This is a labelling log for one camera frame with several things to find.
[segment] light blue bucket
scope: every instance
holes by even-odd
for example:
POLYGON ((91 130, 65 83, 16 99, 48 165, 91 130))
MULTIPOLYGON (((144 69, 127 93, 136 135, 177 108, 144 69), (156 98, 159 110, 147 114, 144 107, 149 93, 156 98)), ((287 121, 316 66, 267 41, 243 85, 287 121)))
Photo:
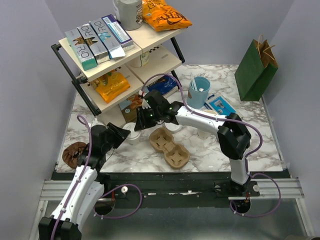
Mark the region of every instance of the light blue bucket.
POLYGON ((190 82, 186 103, 194 109, 200 109, 205 105, 205 102, 207 100, 210 90, 210 81, 203 76, 196 76, 194 78, 194 81, 198 91, 194 90, 191 87, 190 82))

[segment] orange chip bag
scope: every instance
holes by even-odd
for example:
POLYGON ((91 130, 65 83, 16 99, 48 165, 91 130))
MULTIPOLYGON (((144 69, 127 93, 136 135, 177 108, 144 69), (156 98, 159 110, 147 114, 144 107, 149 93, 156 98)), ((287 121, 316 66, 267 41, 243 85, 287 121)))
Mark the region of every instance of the orange chip bag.
POLYGON ((93 80, 91 85, 107 103, 130 88, 127 79, 115 70, 93 80))
POLYGON ((165 0, 142 0, 142 16, 156 32, 184 29, 192 25, 185 16, 167 5, 165 0))

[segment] gray canister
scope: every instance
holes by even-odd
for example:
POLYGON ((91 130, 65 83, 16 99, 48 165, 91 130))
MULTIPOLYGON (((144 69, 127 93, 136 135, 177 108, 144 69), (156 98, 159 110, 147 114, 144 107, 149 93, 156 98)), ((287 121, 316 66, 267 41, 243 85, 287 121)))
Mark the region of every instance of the gray canister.
POLYGON ((135 30, 141 27, 142 0, 113 0, 116 19, 124 30, 135 30))

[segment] gift bag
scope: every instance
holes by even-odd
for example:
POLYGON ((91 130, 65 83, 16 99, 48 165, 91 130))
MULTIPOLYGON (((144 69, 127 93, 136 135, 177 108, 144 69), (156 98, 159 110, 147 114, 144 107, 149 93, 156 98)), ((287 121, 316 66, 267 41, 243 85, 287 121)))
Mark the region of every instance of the gift bag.
POLYGON ((263 35, 251 42, 234 74, 241 101, 259 101, 274 77, 278 64, 272 47, 267 40, 263 41, 263 35))

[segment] teal box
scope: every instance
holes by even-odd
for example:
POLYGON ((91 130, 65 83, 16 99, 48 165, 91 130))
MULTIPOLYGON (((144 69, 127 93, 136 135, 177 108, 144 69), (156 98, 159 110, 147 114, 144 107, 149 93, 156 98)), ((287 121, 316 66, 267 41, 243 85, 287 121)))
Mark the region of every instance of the teal box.
POLYGON ((65 36, 83 69, 86 71, 95 68, 97 61, 80 32, 77 29, 73 29, 66 31, 65 36))

